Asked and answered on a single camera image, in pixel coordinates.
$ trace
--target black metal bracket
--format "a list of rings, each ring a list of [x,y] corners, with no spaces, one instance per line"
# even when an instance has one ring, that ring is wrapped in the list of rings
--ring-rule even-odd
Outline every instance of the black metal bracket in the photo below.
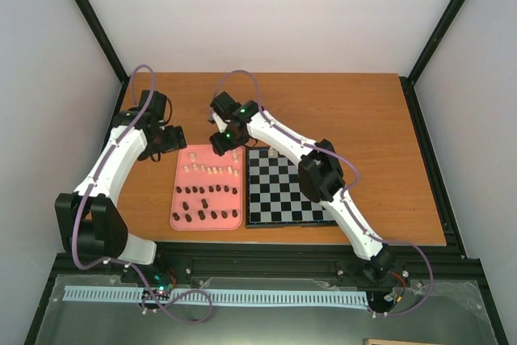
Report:
[[[427,43],[420,53],[420,56],[418,56],[418,60],[414,64],[410,75],[407,77],[410,86],[414,86],[418,81],[418,78],[422,75],[427,63],[429,63],[429,60],[435,53],[435,50],[438,48],[439,43],[442,41],[443,36],[445,36],[445,33],[451,26],[452,21],[460,11],[464,2],[465,0],[451,0],[445,8],[442,17],[438,24],[436,24],[435,30],[427,40]]]
[[[250,141],[246,124],[259,112],[259,105],[255,101],[250,100],[241,105],[228,93],[222,92],[210,103],[210,108],[227,122],[223,133],[217,131],[208,139],[215,154],[224,155],[226,151],[236,149]]]
[[[401,263],[395,271],[409,272],[412,280],[428,280],[427,267],[420,255],[409,247],[395,246]],[[370,284],[356,276],[348,276],[349,269],[357,263],[351,246],[279,246],[276,244],[210,244],[210,243],[158,243],[161,260],[173,269],[179,284],[199,287],[212,277],[291,278],[314,279],[339,287],[355,287],[360,291],[378,292],[393,287],[391,280],[385,284]],[[485,273],[478,259],[461,259],[454,251],[444,247],[424,247],[431,262],[436,280],[465,280],[477,283],[494,334],[499,344],[508,344]],[[148,280],[157,275],[154,267],[141,267]],[[26,344],[36,343],[40,325],[49,302],[55,280],[59,275],[80,274],[120,275],[127,283],[142,283],[134,271],[108,264],[80,271],[67,254],[59,254],[48,277],[41,301],[27,334]]]
[[[82,196],[77,193],[61,193],[54,205],[63,248],[71,252],[74,220]],[[91,220],[85,218],[91,214]],[[81,215],[78,234],[78,252],[81,255],[97,255],[117,258],[128,240],[128,227],[109,198],[89,198]]]
[[[466,256],[467,254],[465,253],[465,248],[461,241],[460,230],[452,211],[445,184],[443,183],[438,161],[436,160],[435,151],[433,150],[431,139],[427,132],[417,95],[407,78],[400,77],[400,80],[447,244],[448,246],[454,246],[459,255]]]
[[[120,62],[119,57],[115,53],[115,49],[111,45],[110,40],[107,38],[106,32],[102,24],[97,17],[94,8],[91,6],[89,0],[75,0],[79,10],[84,16],[84,19],[90,26],[91,32],[93,32],[95,39],[99,42],[100,48],[103,50],[108,62],[110,63],[116,77],[119,79],[120,84],[124,84],[128,80],[128,75]]]
[[[334,146],[326,139],[316,143],[315,146],[335,153]],[[298,175],[301,192],[316,203],[332,202],[338,190],[345,187],[343,169],[339,160],[315,149],[301,157],[298,163]]]
[[[129,125],[144,107],[149,93],[149,90],[143,90],[138,105],[115,115],[111,126]],[[169,118],[165,120],[164,117],[168,104],[170,105],[170,114]],[[167,96],[156,90],[149,102],[149,106],[145,109],[145,113],[134,125],[135,129],[143,130],[147,140],[145,150],[138,156],[139,161],[151,158],[153,161],[159,162],[162,154],[187,147],[183,128],[181,126],[167,125],[171,117],[172,102]]]

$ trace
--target wooden table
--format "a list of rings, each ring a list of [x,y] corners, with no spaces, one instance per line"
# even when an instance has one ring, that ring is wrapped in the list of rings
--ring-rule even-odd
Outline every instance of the wooden table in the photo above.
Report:
[[[171,123],[182,125],[190,145],[208,144],[216,131],[207,122],[209,104],[224,74],[158,74],[157,89],[172,100]],[[383,238],[423,245],[444,245],[431,188],[396,74],[256,74],[263,106],[309,138],[330,140],[359,169],[361,182],[352,197]],[[137,96],[150,85],[138,74]],[[237,101],[255,99],[252,82],[234,75],[225,84]],[[124,108],[131,107],[130,94]],[[183,231],[170,226],[177,153],[159,163],[135,163],[119,199],[120,214],[132,234],[157,241],[275,242],[345,244],[337,226]],[[345,180],[353,173],[343,166]]]

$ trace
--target white robotic arm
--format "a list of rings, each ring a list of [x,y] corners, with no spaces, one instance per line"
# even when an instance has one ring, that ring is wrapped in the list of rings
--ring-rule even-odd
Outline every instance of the white robotic arm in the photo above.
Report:
[[[240,103],[234,102],[226,93],[214,99],[214,102],[212,102],[212,121],[216,123],[219,129],[219,134],[213,135],[210,138],[214,151],[217,154],[221,154],[227,149],[239,146],[250,138],[254,138],[278,150],[295,166],[300,166],[304,157],[313,151],[307,145],[317,145],[317,142],[313,139],[304,138],[292,131],[278,120],[275,120],[268,111],[259,112],[258,106],[255,106],[255,102],[248,102],[241,106]],[[369,236],[371,234],[380,238],[357,209],[349,192],[346,191],[344,197],[341,198],[341,190],[338,190],[341,188],[343,186],[333,190],[334,193],[331,193],[332,197],[329,200],[320,200],[319,204],[334,217],[339,227],[348,236],[355,254],[361,259],[371,260],[383,250],[384,246]],[[364,232],[358,226],[344,202],[347,203],[350,211],[353,212],[357,221],[367,232]]]
[[[156,243],[128,232],[117,211],[120,190],[137,160],[152,158],[187,146],[181,127],[167,126],[163,120],[167,97],[154,92],[150,104],[140,114],[148,91],[138,107],[120,112],[113,120],[110,137],[99,159],[74,193],[61,193],[55,203],[63,247],[71,251],[78,206],[87,196],[76,242],[82,255],[117,258],[129,263],[152,264]],[[129,127],[133,119],[134,127]]]

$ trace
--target pink tray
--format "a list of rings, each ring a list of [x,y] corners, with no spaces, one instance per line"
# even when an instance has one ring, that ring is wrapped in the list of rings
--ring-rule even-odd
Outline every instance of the pink tray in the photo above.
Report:
[[[214,154],[211,145],[189,145],[179,151],[170,211],[170,225],[174,229],[236,229],[242,223],[242,149],[238,148],[235,152],[236,158],[232,151],[220,157]],[[191,160],[191,154],[195,155],[195,161]],[[209,167],[215,167],[216,173],[209,174]],[[221,188],[219,191],[216,190],[217,185]],[[234,188],[237,189],[237,194],[233,193]],[[203,208],[202,199],[208,203],[206,209]],[[187,203],[188,210],[183,208],[183,202]],[[233,210],[237,211],[236,217],[233,216]],[[199,211],[204,212],[204,220],[201,220]],[[223,211],[228,215],[226,218],[222,216]],[[216,219],[212,218],[212,212],[216,213]],[[191,217],[190,222],[187,221],[187,214]]]

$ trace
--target robotic arm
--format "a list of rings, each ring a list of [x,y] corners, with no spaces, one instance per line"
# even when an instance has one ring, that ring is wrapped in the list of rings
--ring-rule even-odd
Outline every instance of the robotic arm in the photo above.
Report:
[[[156,243],[130,234],[117,211],[120,190],[137,160],[151,158],[158,162],[161,154],[183,149],[187,143],[181,127],[167,125],[168,121],[164,121],[166,105],[170,104],[170,100],[157,91],[153,93],[145,113],[128,130],[148,96],[149,91],[144,90],[137,107],[122,111],[115,117],[109,140],[91,172],[74,193],[61,193],[57,197],[57,223],[63,247],[68,252],[71,251],[79,203],[91,185],[93,188],[81,215],[78,252],[81,255],[118,258],[130,263],[153,263]],[[127,133],[119,140],[124,131]]]
[[[355,254],[360,259],[370,262],[376,276],[382,276],[388,270],[393,261],[388,247],[368,235],[379,237],[357,209],[349,192],[341,198],[344,180],[343,169],[338,160],[307,146],[315,145],[320,149],[334,152],[334,147],[329,141],[324,139],[316,142],[304,138],[275,120],[268,111],[260,112],[255,101],[241,105],[225,92],[218,95],[210,106],[211,121],[219,129],[218,133],[210,137],[216,154],[222,155],[229,149],[244,145],[250,138],[264,141],[277,149],[298,166],[301,192],[329,211],[348,236]],[[349,210],[368,234],[359,227]]]

